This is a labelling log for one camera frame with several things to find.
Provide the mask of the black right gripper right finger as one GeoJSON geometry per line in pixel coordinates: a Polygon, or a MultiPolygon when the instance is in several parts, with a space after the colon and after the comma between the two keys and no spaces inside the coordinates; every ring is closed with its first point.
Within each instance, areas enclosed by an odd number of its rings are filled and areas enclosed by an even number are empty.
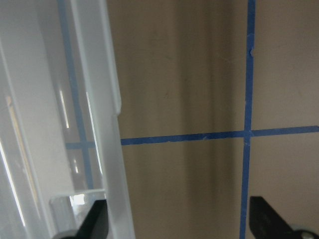
{"type": "Polygon", "coordinates": [[[249,201],[249,228],[256,239],[294,239],[294,230],[261,196],[249,201]]]}

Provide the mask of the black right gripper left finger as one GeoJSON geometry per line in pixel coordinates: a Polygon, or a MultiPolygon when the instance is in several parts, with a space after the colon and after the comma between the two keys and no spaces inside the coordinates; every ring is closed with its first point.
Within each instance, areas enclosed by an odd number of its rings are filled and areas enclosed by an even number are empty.
{"type": "Polygon", "coordinates": [[[107,201],[96,200],[77,232],[78,239],[106,239],[109,232],[107,201]]]}

